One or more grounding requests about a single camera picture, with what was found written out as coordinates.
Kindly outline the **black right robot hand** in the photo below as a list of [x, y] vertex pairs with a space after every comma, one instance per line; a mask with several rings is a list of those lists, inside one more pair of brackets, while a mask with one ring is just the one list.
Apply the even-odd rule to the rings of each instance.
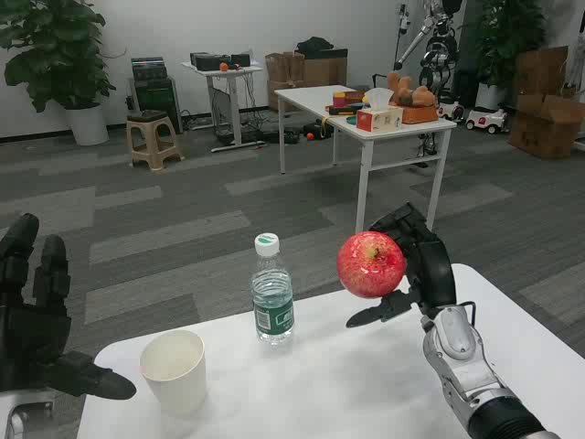
[[380, 303], [351, 316], [346, 327], [387, 322], [410, 311], [413, 304], [425, 316], [434, 318], [440, 308], [456, 304], [454, 275], [446, 247], [411, 203], [378, 219], [367, 233], [391, 239], [400, 249], [409, 290], [403, 293], [396, 287], [384, 287], [374, 295], [381, 299]]

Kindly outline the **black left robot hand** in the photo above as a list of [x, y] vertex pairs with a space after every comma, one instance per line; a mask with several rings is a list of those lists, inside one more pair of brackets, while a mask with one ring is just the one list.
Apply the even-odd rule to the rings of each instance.
[[26, 213], [1, 240], [1, 391], [50, 388], [75, 397], [131, 399], [136, 388], [130, 380], [97, 366], [91, 356], [65, 351], [71, 277], [65, 242], [58, 235], [46, 237], [35, 270], [35, 302], [24, 300], [38, 229], [38, 218]]

